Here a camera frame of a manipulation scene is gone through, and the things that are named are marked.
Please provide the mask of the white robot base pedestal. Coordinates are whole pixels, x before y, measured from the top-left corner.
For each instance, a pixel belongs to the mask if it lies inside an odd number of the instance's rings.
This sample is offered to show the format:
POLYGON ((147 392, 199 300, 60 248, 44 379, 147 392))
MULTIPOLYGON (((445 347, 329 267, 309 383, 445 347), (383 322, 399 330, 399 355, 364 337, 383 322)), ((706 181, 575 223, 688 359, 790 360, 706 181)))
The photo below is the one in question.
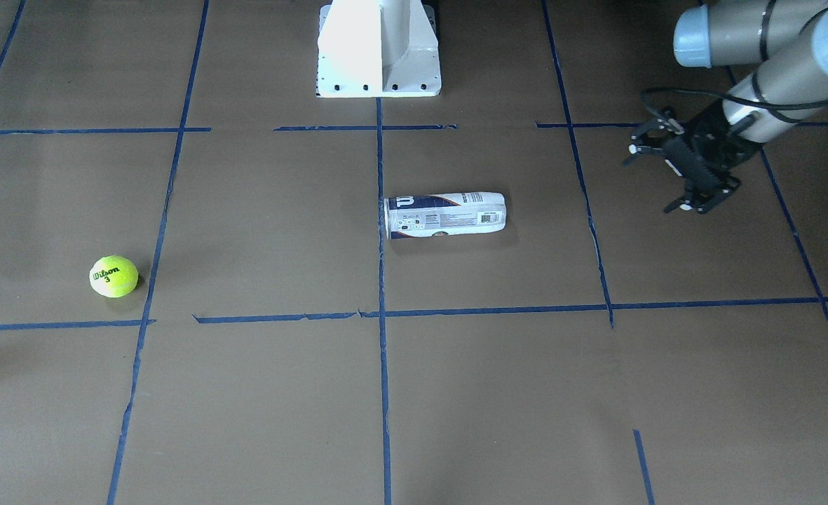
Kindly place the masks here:
POLYGON ((442 90, 435 1, 332 1, 320 9, 315 95, 434 97, 442 90))

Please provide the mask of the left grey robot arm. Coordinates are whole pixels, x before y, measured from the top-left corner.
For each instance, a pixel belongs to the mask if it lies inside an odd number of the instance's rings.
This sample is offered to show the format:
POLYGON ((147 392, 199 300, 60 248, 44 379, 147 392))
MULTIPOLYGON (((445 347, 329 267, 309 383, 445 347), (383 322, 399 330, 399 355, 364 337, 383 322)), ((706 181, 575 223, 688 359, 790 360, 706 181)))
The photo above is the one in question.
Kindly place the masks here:
POLYGON ((686 10, 673 52, 683 67, 754 65, 691 119, 641 99, 651 118, 632 131, 629 161, 658 156, 685 182, 673 210, 705 214, 740 188, 732 170, 767 143, 828 107, 828 1, 719 1, 686 10))

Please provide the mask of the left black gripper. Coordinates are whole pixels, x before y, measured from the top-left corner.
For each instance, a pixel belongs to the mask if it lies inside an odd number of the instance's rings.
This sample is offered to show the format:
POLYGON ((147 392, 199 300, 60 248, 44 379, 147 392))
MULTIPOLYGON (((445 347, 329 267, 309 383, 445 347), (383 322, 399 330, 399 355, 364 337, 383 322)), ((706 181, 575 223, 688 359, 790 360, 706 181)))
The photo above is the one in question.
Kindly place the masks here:
POLYGON ((648 119, 630 134, 629 156, 623 166, 641 156, 667 159, 685 184, 684 193, 667 204, 663 212, 706 214, 740 188, 740 179, 731 171, 759 152, 759 144, 741 135, 757 119, 759 115, 751 112, 731 123, 723 109, 704 109, 685 127, 671 116, 648 119))

